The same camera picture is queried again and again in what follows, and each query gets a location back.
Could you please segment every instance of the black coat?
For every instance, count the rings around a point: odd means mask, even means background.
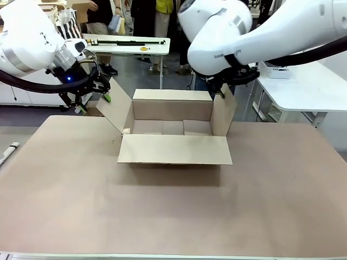
[[[154,37],[156,0],[132,0],[131,17],[134,18],[134,36]]]

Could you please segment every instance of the table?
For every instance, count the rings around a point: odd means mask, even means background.
[[[114,35],[96,35],[84,34],[86,39],[98,39],[104,41],[165,41],[165,44],[147,45],[149,50],[142,51],[141,46],[117,46],[117,45],[99,45],[88,46],[87,49],[100,55],[111,56],[160,56],[160,89],[163,89],[163,57],[169,54],[170,39],[169,38],[154,38],[154,37],[134,37],[134,36],[114,36]]]
[[[347,164],[312,126],[234,122],[231,166],[117,164],[120,138],[105,118],[48,118],[0,173],[1,250],[347,255]]]
[[[296,122],[301,112],[304,112],[318,128],[328,112],[347,112],[347,82],[341,77],[319,62],[292,66],[289,70],[289,80],[262,76],[256,80],[283,111],[279,122]],[[245,114],[251,109],[256,81],[253,82]]]

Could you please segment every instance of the black pants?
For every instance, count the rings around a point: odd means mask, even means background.
[[[188,41],[183,30],[181,30],[181,34],[179,36],[179,65],[188,64],[187,54],[189,46],[190,42]]]

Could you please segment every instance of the white stick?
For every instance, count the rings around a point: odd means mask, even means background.
[[[14,152],[15,149],[18,148],[19,145],[19,142],[14,142],[9,146],[9,148],[6,149],[6,151],[3,153],[4,157],[0,159],[0,165],[6,161],[6,159],[11,155],[11,153]]]

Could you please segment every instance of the beige pants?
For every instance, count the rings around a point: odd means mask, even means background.
[[[156,11],[154,37],[165,38],[168,34],[170,14]],[[153,58],[153,64],[160,64],[160,57]]]
[[[87,23],[87,29],[90,34],[99,35],[113,35],[113,32],[109,30],[105,23]],[[100,63],[110,63],[110,56],[98,56],[98,61]]]

